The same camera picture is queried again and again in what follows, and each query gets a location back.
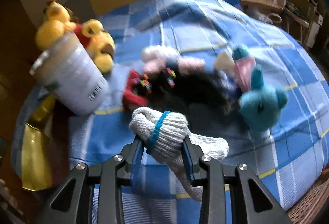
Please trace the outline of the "white grey knit sock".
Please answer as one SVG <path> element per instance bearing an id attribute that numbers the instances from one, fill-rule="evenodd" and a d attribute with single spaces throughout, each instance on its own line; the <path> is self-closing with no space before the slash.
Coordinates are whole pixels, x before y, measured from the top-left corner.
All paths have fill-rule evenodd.
<path id="1" fill-rule="evenodd" d="M 203 154 L 216 160 L 223 160 L 229 154 L 225 139 L 191 133 L 181 113 L 140 107 L 133 111 L 129 128 L 144 141 L 147 153 L 157 162 L 167 164 L 189 196 L 198 202 L 202 200 L 202 187 L 193 187 L 187 179 L 181 155 L 184 139 L 190 138 Z"/>

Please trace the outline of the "red christmas sock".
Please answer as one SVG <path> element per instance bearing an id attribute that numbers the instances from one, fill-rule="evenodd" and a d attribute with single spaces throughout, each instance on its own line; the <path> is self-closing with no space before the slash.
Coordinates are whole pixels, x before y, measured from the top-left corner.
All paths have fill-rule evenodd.
<path id="1" fill-rule="evenodd" d="M 122 97 L 124 110 L 133 111 L 136 108 L 148 106 L 148 96 L 151 92 L 149 77 L 131 69 Z"/>

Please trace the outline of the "teal plush toy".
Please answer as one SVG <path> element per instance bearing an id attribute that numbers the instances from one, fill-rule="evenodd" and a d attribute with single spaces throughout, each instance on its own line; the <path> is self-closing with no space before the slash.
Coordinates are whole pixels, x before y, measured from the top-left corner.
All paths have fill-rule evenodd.
<path id="1" fill-rule="evenodd" d="M 233 49 L 235 81 L 242 91 L 239 113 L 249 130 L 263 133 L 279 120 L 288 103 L 287 93 L 264 82 L 263 69 L 242 46 Z"/>

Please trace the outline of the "blue checkered tablecloth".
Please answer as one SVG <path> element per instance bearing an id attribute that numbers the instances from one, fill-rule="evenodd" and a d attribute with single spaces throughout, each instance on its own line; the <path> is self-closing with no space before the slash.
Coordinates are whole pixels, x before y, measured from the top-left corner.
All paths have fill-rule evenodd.
<path id="1" fill-rule="evenodd" d="M 289 34 L 248 17 L 238 0 L 140 0 L 102 15 L 100 22 L 115 42 L 114 66 L 103 75 L 109 91 L 87 115 L 68 116 L 68 109 L 55 101 L 52 187 L 74 165 L 101 163 L 133 140 L 123 91 L 130 70 L 142 70 L 143 49 L 157 44 L 205 60 L 208 70 L 221 51 L 246 46 L 262 66 L 265 82 L 287 91 L 279 122 L 257 135 L 243 131 L 237 116 L 226 124 L 209 111 L 193 111 L 192 131 L 225 138 L 230 147 L 225 163 L 245 162 L 286 211 L 316 185 L 328 166 L 328 83 Z M 20 179 L 24 126 L 48 95 L 36 85 L 18 116 L 12 165 Z"/>

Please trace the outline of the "gold box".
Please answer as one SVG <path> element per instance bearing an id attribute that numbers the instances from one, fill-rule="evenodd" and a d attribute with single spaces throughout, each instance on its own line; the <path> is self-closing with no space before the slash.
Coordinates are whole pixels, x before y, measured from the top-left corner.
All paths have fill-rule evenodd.
<path id="1" fill-rule="evenodd" d="M 40 191 L 52 187 L 50 149 L 55 98 L 48 95 L 30 115 L 24 126 L 21 152 L 22 187 Z"/>

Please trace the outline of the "white protein powder can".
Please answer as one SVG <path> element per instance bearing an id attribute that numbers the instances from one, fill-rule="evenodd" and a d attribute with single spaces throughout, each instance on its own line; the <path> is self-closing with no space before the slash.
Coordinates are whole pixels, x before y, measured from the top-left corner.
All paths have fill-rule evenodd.
<path id="1" fill-rule="evenodd" d="M 91 114 L 109 91 L 107 80 L 72 32 L 43 51 L 30 74 L 77 115 Z"/>

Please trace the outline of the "woven rattan chair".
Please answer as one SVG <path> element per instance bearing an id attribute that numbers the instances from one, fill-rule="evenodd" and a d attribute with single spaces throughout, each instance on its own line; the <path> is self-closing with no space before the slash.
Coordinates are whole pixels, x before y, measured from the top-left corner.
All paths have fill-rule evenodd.
<path id="1" fill-rule="evenodd" d="M 314 185 L 288 212 L 292 223 L 320 223 L 328 210 L 328 179 Z"/>

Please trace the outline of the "yellow giraffe plush toy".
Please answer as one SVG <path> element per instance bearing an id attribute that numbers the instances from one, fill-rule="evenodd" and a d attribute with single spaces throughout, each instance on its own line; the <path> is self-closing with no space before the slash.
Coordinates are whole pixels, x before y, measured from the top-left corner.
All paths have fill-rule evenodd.
<path id="1" fill-rule="evenodd" d="M 43 23 L 35 36 L 36 46 L 41 51 L 49 48 L 64 34 L 73 32 L 101 73 L 112 70 L 115 43 L 100 21 L 90 19 L 80 24 L 73 11 L 56 0 L 47 0 L 43 14 Z"/>

